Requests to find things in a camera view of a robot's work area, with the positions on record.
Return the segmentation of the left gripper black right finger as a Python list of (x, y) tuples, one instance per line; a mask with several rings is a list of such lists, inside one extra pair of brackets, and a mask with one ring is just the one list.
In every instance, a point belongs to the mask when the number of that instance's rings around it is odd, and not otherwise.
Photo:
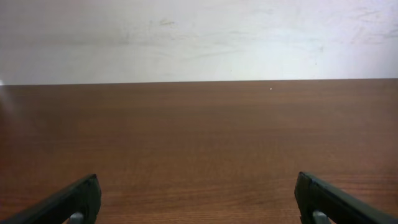
[(295, 199), (302, 224), (396, 224), (397, 218), (352, 197), (308, 172), (299, 172)]

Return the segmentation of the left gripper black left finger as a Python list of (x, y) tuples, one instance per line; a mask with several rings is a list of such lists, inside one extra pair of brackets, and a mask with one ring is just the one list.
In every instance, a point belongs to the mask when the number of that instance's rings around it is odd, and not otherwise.
[(94, 223), (100, 207), (100, 184), (97, 175), (90, 174), (2, 223)]

